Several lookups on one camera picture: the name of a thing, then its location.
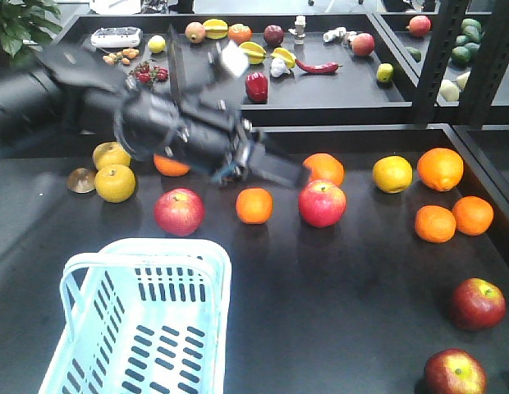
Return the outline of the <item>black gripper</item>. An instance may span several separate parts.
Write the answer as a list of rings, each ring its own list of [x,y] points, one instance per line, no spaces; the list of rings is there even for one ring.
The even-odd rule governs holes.
[[[252,134],[237,108],[201,97],[204,87],[186,83],[182,50],[167,45],[170,92],[130,89],[114,115],[118,143],[134,159],[153,154],[172,158],[208,174],[218,183],[256,176],[289,188],[303,188],[310,170],[287,156],[268,151]]]

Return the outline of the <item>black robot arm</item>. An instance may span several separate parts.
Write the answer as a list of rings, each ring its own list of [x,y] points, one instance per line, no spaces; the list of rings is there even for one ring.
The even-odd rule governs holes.
[[[115,139],[137,161],[174,159],[213,181],[257,177],[301,188],[310,170],[264,144],[241,115],[239,99],[211,95],[246,69],[235,45],[217,48],[204,78],[186,82],[183,57],[167,46],[168,86],[136,81],[75,44],[52,44],[22,66],[0,71],[0,153],[34,143],[52,124],[69,133],[92,131]]]

